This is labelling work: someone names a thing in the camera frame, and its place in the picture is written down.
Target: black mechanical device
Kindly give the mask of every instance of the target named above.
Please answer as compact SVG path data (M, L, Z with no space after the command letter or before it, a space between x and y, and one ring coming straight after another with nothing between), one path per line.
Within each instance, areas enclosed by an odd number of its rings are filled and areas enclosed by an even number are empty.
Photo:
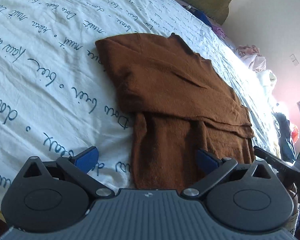
M294 166L255 147L255 154L299 182ZM199 150L206 177L176 190L120 189L117 195L86 173L98 150L42 162L30 157L2 200L10 226L4 240L293 239L283 226L293 201L262 159L250 164Z

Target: gray ribbed surface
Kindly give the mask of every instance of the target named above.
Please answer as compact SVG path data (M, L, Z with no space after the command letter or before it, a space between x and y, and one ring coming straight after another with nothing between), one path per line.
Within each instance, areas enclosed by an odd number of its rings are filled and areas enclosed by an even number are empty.
M123 189L113 199L97 201L85 219L68 229L49 234L31 234L12 229L1 239L283 240L293 238L285 230L267 236L245 236L230 231L214 222L198 201L184 200L174 190Z

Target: white bedsheet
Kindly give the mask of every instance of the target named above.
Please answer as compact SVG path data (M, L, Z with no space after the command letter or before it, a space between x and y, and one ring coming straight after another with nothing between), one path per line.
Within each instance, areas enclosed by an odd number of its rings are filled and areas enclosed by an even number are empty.
M51 161L90 146L89 175L129 187L131 116L99 63L94 42L126 33L172 32L202 57L250 109L255 145L274 152L272 119L254 73L174 0L0 0L0 204L28 157Z

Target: bed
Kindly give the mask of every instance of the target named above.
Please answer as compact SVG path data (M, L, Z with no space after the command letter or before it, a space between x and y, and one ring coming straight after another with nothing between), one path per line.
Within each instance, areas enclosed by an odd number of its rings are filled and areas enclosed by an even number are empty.
M116 105L95 40L126 33L180 35L249 108L252 142L275 154L271 112L255 73L174 0L0 0L0 204L33 155L42 161L90 146L88 174L110 187L133 187L133 116Z

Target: brown fabric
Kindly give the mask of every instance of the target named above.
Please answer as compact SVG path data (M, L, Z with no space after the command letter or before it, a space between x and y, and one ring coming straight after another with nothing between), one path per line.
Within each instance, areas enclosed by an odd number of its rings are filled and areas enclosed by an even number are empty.
M203 177L199 147L218 158L251 163L247 108L177 35L127 34L96 41L119 107L135 113L131 154L137 188L182 190Z

